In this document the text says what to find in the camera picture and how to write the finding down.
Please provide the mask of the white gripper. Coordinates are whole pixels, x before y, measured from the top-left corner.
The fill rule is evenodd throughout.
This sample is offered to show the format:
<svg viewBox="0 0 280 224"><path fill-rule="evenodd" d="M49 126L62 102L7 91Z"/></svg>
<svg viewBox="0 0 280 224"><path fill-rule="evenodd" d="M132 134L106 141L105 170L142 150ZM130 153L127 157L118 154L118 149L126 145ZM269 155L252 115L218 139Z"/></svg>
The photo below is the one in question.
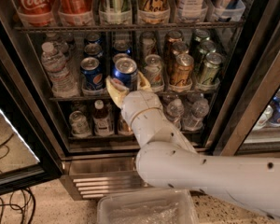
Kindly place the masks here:
<svg viewBox="0 0 280 224"><path fill-rule="evenodd" d="M140 119L142 125L150 121L156 121L158 124L163 122L161 101L157 94L151 92L150 83L141 72L137 74L138 91L130 92L112 77L107 77L105 84L109 96L114 104L121 108L121 114L129 125L132 125L135 119Z"/></svg>

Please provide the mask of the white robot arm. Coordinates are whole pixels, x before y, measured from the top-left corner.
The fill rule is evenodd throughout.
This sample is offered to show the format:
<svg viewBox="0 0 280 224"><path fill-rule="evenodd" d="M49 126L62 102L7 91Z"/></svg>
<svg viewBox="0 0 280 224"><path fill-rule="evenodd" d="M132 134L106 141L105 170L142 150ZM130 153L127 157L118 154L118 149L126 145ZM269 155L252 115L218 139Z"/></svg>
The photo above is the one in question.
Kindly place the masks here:
<svg viewBox="0 0 280 224"><path fill-rule="evenodd" d="M164 115L143 74L136 90L105 79L140 149L136 171L152 187L192 189L280 221L280 158L205 156Z"/></svg>

